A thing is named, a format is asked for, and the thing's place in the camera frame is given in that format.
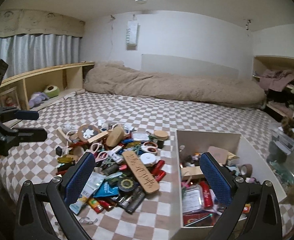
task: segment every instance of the white box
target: white box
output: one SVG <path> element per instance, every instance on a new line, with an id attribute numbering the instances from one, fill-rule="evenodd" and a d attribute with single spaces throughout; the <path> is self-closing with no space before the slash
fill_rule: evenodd
<path id="1" fill-rule="evenodd" d="M 169 228 L 169 237 L 171 240 L 204 239 L 212 229 L 212 226 L 183 226 L 181 176 L 179 167 L 180 145 L 185 146 L 184 153 L 186 155 L 206 152 L 209 146 L 226 149 L 240 157 L 240 165 L 250 163 L 253 166 L 252 177 L 255 177 L 260 183 L 263 183 L 265 180 L 269 180 L 273 183 L 278 202 L 286 198 L 284 189 L 266 161 L 241 134 L 176 130 L 176 146 L 174 152 L 176 152 L 177 158 L 175 158 L 175 163 L 173 164 L 172 174 L 176 176 L 177 179 L 174 181 L 177 181 L 177 183 L 173 183 L 172 185 L 173 200 L 171 203 L 171 221 Z M 236 230 L 241 230 L 244 222 L 245 220 L 239 221 L 236 225 Z"/>

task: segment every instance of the gray curtain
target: gray curtain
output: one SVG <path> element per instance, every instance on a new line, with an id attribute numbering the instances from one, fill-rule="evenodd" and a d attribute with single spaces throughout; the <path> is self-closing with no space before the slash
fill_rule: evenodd
<path id="1" fill-rule="evenodd" d="M 55 34 L 22 34 L 0 38 L 0 58 L 9 65 L 4 78 L 79 62 L 79 45 L 79 37 Z"/>

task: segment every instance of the pile of items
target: pile of items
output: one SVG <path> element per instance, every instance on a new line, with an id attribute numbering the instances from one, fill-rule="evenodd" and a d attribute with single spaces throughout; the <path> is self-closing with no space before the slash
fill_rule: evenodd
<path id="1" fill-rule="evenodd" d="M 240 176 L 248 183 L 259 184 L 255 178 L 251 178 L 251 164 L 240 165 L 240 158 L 225 149 L 210 146 L 207 151 L 234 177 Z M 200 155 L 200 153 L 188 155 L 184 145 L 179 147 L 185 227 L 213 226 L 226 208 L 217 200 L 199 167 Z M 246 218 L 250 208 L 250 204 L 245 205 L 240 219 Z"/>
<path id="2" fill-rule="evenodd" d="M 61 163 L 56 175 L 63 176 L 85 151 L 91 152 L 96 159 L 94 172 L 70 209 L 77 215 L 87 203 L 96 213 L 119 206 L 133 214 L 146 194 L 159 190 L 158 182 L 166 175 L 161 170 L 165 161 L 157 162 L 156 155 L 168 133 L 137 133 L 129 124 L 99 123 L 100 128 L 86 124 L 77 130 L 70 125 L 57 129 L 66 147 L 56 148 Z"/>

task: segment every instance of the checkered bedsheet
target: checkered bedsheet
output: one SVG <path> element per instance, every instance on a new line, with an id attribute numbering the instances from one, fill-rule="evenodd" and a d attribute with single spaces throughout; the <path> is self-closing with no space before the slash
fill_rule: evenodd
<path id="1" fill-rule="evenodd" d="M 264 157 L 268 155 L 270 132 L 268 125 L 274 121 L 260 110 L 241 110 L 199 102 L 172 101 L 155 98 L 136 98 L 117 95 L 102 95 L 86 92 L 47 107 L 40 112 L 37 121 L 22 121 L 18 126 L 43 127 L 48 139 L 42 143 L 22 143 L 12 148 L 9 156 L 0 162 L 0 179 L 14 201 L 18 200 L 21 185 L 27 179 L 33 183 L 48 182 L 55 175 L 57 156 L 55 148 L 63 146 L 55 130 L 65 123 L 80 126 L 97 124 L 98 118 L 107 121 L 127 122 L 138 131 L 164 130 L 170 133 L 169 140 L 158 155 L 165 160 L 163 170 L 167 175 L 160 182 L 158 193 L 148 196 L 133 215 L 121 208 L 96 214 L 86 207 L 78 218 L 89 217 L 93 225 L 84 229 L 96 240 L 166 240 L 170 218 L 171 165 L 175 156 L 175 130 L 199 130 L 235 132 L 242 134 Z M 56 218 L 49 204 L 49 218 L 60 238 L 64 236 L 55 225 Z M 294 205 L 280 205 L 283 235 L 294 226 Z"/>

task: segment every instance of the metal screw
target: metal screw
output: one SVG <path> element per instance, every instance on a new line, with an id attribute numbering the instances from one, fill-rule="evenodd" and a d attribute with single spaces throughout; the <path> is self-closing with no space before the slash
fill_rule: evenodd
<path id="1" fill-rule="evenodd" d="M 266 181 L 265 181 L 265 185 L 266 185 L 267 187 L 271 187 L 273 184 L 272 184 L 269 180 L 266 180 Z"/>
<path id="2" fill-rule="evenodd" d="M 235 179 L 238 183 L 243 183 L 244 179 L 242 177 L 236 177 Z"/>
<path id="3" fill-rule="evenodd" d="M 52 178 L 51 181 L 52 181 L 53 183 L 58 183 L 60 180 L 61 180 L 61 178 L 60 178 L 59 176 L 56 176 L 56 177 Z"/>
<path id="4" fill-rule="evenodd" d="M 30 180 L 26 180 L 26 181 L 23 183 L 23 185 L 24 185 L 25 187 L 29 186 L 30 184 L 31 184 L 31 181 L 30 181 Z"/>

